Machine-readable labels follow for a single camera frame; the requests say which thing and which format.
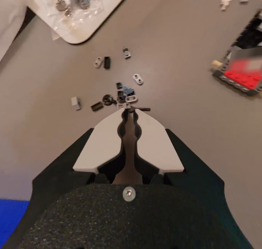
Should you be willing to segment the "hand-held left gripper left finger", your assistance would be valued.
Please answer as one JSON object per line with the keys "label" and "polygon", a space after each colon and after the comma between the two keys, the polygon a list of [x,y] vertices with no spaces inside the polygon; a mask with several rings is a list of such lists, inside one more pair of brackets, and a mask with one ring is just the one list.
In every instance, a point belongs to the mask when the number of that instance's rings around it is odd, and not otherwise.
{"label": "hand-held left gripper left finger", "polygon": [[128,110],[121,108],[98,123],[78,156],[73,170],[104,174],[112,184],[126,164],[123,138]]}

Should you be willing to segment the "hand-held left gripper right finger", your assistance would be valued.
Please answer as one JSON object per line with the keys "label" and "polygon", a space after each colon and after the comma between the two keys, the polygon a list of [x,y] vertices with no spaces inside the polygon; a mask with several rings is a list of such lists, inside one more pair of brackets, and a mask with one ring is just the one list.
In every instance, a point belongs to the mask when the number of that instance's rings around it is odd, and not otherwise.
{"label": "hand-held left gripper right finger", "polygon": [[154,175],[180,173],[184,166],[169,138],[166,128],[140,109],[133,111],[135,125],[134,166],[141,174],[143,184],[149,184]]}

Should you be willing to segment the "light grey small brick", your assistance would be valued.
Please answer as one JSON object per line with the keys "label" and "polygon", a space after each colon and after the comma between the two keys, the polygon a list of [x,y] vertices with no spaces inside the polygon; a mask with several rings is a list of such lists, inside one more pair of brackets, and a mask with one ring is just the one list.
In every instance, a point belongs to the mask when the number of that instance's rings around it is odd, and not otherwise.
{"label": "light grey small brick", "polygon": [[74,108],[74,110],[76,111],[81,110],[81,103],[78,97],[71,98],[71,105]]}

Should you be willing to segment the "small brick pieces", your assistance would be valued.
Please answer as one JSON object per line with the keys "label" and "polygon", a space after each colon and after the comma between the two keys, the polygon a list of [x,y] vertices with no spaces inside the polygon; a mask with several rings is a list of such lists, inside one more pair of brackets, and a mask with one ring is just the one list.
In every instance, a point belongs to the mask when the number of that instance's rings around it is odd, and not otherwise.
{"label": "small brick pieces", "polygon": [[[104,57],[103,59],[101,57],[98,57],[95,61],[94,66],[96,68],[99,68],[103,63],[103,67],[106,70],[109,70],[111,67],[111,58],[110,57]],[[117,107],[119,109],[129,109],[131,107],[132,103],[135,103],[138,101],[137,95],[135,94],[134,89],[123,86],[121,82],[116,83],[117,88]],[[102,102],[98,102],[91,106],[93,111],[100,110],[103,107]]]}

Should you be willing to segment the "brick car chassis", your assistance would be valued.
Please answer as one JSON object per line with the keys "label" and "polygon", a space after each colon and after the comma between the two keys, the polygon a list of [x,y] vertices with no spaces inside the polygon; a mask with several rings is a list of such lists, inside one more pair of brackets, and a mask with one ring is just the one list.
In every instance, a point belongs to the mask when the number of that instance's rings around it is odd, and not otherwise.
{"label": "brick car chassis", "polygon": [[253,97],[262,91],[262,9],[258,9],[221,61],[212,63],[212,75]]}

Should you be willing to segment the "white book stand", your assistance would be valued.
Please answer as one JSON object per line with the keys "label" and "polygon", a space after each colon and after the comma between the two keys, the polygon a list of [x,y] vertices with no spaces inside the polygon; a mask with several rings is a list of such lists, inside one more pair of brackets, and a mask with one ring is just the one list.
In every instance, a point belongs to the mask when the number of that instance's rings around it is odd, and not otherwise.
{"label": "white book stand", "polygon": [[[102,0],[104,9],[103,11],[88,25],[84,28],[84,31],[80,35],[61,35],[57,34],[67,43],[77,45],[87,41],[103,24],[103,22],[113,13],[113,11],[120,5],[123,0]],[[30,0],[28,7],[47,24],[51,27],[51,20],[47,15],[47,9],[44,0]]]}

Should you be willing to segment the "grey desk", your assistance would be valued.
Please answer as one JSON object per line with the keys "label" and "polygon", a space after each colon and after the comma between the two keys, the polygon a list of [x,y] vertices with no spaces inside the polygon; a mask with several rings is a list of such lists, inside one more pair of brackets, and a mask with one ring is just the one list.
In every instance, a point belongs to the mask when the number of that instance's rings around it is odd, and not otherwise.
{"label": "grey desk", "polygon": [[[232,0],[125,0],[85,44],[53,41],[35,16],[1,61],[1,198],[29,200],[32,180],[89,128],[116,83],[225,182],[229,208],[261,248],[261,94],[248,98],[210,72],[258,8]],[[111,67],[94,66],[98,57]],[[71,98],[78,97],[81,110]]]}

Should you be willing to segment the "black toy steering wheel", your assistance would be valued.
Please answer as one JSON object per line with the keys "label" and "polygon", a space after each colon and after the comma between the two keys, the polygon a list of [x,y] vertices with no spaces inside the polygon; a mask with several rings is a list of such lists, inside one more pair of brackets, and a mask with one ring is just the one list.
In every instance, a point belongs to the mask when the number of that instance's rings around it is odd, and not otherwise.
{"label": "black toy steering wheel", "polygon": [[105,106],[111,106],[112,104],[117,105],[117,101],[114,100],[113,96],[109,94],[103,96],[102,103]]}

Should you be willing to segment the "blue plastic bin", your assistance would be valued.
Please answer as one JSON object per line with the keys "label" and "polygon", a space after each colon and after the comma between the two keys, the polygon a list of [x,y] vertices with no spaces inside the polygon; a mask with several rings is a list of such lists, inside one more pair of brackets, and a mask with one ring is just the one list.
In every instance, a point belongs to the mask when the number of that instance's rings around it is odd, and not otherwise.
{"label": "blue plastic bin", "polygon": [[0,248],[14,232],[30,201],[0,199]]}

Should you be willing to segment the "clear bag of black gears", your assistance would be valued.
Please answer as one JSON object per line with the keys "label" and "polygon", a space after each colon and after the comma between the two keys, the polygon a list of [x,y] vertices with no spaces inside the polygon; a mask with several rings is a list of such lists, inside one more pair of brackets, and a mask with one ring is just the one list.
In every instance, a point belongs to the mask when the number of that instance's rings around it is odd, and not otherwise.
{"label": "clear bag of black gears", "polygon": [[44,0],[51,27],[61,35],[80,35],[103,11],[102,0]]}

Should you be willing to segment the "white printed paper bag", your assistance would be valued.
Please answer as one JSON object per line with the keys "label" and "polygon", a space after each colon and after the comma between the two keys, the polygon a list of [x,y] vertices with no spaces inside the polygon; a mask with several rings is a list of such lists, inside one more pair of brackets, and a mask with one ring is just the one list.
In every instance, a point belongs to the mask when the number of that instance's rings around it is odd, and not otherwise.
{"label": "white printed paper bag", "polygon": [[35,17],[30,0],[0,0],[0,60],[12,42]]}

